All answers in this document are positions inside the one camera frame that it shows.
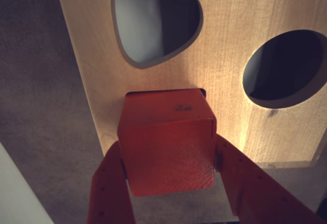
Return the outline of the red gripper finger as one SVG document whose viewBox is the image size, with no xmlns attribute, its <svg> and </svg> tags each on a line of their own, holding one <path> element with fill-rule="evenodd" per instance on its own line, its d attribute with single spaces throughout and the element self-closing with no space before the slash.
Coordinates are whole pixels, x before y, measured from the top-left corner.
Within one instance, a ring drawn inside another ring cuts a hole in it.
<svg viewBox="0 0 327 224">
<path fill-rule="evenodd" d="M 92 177 L 87 223 L 135 223 L 118 142 Z"/>
<path fill-rule="evenodd" d="M 324 223 L 233 144 L 217 136 L 216 171 L 240 223 Z"/>
</svg>

